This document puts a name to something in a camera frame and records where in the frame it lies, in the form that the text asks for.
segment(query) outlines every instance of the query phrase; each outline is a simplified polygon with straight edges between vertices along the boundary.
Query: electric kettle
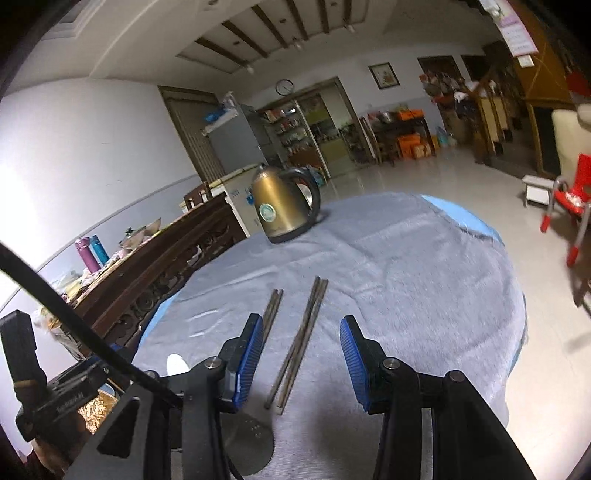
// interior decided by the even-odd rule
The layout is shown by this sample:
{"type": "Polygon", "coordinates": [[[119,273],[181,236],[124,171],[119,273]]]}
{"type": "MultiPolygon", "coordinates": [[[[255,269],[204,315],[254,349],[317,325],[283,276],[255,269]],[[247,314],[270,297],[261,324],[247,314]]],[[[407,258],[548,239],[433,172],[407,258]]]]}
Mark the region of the electric kettle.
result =
{"type": "Polygon", "coordinates": [[[309,230],[320,212],[320,190],[304,168],[281,170],[260,165],[252,180],[256,214],[273,244],[285,242],[309,230]],[[298,187],[303,183],[312,195],[311,205],[298,187]]]}

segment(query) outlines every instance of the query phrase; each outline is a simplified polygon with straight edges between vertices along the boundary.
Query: ceiling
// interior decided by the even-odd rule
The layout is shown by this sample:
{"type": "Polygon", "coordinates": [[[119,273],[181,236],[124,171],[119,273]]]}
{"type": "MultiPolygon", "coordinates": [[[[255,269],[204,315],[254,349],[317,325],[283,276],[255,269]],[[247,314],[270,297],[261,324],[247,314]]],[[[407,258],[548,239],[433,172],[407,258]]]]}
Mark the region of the ceiling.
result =
{"type": "Polygon", "coordinates": [[[486,27],[457,0],[83,0],[37,44],[8,92],[91,77],[220,93],[252,77],[247,66],[270,77],[295,60],[312,62],[311,53],[326,52],[327,62],[428,36],[462,34],[482,45],[486,27]]]}
{"type": "Polygon", "coordinates": [[[264,0],[208,30],[179,56],[233,73],[295,42],[363,23],[368,4],[369,0],[264,0]]]}

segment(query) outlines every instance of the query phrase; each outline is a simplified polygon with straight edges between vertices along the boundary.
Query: metal bowl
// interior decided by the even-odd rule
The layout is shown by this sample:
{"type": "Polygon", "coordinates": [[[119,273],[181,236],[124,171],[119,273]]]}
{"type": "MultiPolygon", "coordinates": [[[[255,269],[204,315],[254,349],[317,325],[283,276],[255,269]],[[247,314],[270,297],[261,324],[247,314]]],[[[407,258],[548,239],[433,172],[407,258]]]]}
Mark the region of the metal bowl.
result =
{"type": "Polygon", "coordinates": [[[159,218],[158,220],[153,221],[145,228],[146,236],[154,235],[158,230],[160,230],[160,224],[162,223],[162,219],[159,218]]]}
{"type": "Polygon", "coordinates": [[[135,250],[144,241],[144,237],[146,236],[145,230],[145,227],[138,228],[135,232],[126,236],[121,242],[119,242],[119,245],[126,250],[135,250]]]}
{"type": "Polygon", "coordinates": [[[391,124],[396,121],[396,114],[394,112],[382,112],[379,114],[379,119],[385,124],[391,124]]]}

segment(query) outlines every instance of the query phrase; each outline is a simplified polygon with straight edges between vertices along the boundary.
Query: bottle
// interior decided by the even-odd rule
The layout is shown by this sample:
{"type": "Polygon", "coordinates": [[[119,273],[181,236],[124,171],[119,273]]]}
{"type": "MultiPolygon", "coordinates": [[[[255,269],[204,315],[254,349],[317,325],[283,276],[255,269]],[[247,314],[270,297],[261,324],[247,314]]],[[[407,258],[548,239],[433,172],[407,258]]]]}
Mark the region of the bottle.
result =
{"type": "Polygon", "coordinates": [[[104,267],[106,263],[109,261],[109,255],[105,251],[103,245],[100,243],[99,238],[96,235],[93,235],[90,239],[90,246],[94,251],[96,258],[99,259],[100,264],[104,267]]]}
{"type": "Polygon", "coordinates": [[[449,146],[447,132],[441,127],[437,127],[437,140],[441,148],[446,148],[449,146]]]}
{"type": "Polygon", "coordinates": [[[87,236],[84,238],[79,238],[76,240],[76,249],[78,250],[78,254],[80,255],[84,265],[90,271],[90,273],[94,273],[100,270],[99,263],[96,261],[95,256],[90,251],[90,238],[87,236]]]}

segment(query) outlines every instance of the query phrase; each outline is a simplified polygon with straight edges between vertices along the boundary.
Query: white stool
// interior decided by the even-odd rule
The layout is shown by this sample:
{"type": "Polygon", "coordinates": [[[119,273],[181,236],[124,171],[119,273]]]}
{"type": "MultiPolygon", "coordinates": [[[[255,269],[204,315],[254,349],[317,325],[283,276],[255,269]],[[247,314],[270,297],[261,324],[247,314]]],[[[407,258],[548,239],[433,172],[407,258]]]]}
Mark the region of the white stool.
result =
{"type": "Polygon", "coordinates": [[[523,206],[527,207],[527,202],[532,201],[548,205],[550,202],[550,194],[552,193],[552,185],[554,182],[542,177],[534,177],[533,175],[526,175],[521,179],[525,185],[525,192],[523,195],[523,206]]]}

